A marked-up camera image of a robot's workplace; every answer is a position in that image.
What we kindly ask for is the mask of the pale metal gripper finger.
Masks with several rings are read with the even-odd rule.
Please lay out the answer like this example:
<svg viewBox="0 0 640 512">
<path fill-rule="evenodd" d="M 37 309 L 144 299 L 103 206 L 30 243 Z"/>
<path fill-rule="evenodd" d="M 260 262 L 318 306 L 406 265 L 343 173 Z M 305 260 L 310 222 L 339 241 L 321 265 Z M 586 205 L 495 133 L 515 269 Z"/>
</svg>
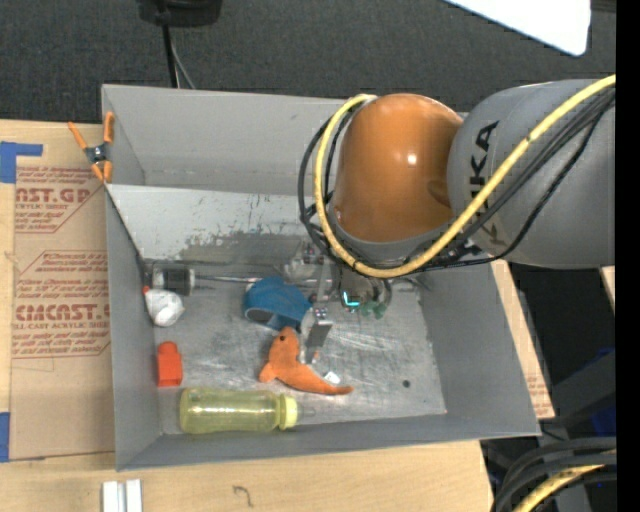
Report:
<svg viewBox="0 0 640 512">
<path fill-rule="evenodd" d="M 323 254 L 311 242 L 301 242 L 284 265 L 284 275 L 291 281 L 311 279 L 323 265 Z"/>
<path fill-rule="evenodd" d="M 303 359 L 306 364 L 311 364 L 315 354 L 323 348 L 332 327 L 333 320 L 327 307 L 312 307 L 307 311 L 301 322 Z"/>
</svg>

